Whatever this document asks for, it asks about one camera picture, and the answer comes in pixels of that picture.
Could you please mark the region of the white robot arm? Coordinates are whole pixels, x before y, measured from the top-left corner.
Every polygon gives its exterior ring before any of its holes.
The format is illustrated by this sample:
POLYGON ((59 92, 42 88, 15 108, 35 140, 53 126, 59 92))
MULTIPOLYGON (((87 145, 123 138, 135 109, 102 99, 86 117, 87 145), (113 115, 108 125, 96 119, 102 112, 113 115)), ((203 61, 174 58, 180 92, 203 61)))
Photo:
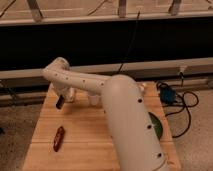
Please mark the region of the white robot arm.
POLYGON ((170 171, 134 79, 73 72, 62 57, 47 65, 42 74, 53 84, 60 100, 66 98, 70 88, 101 96, 121 171, 170 171))

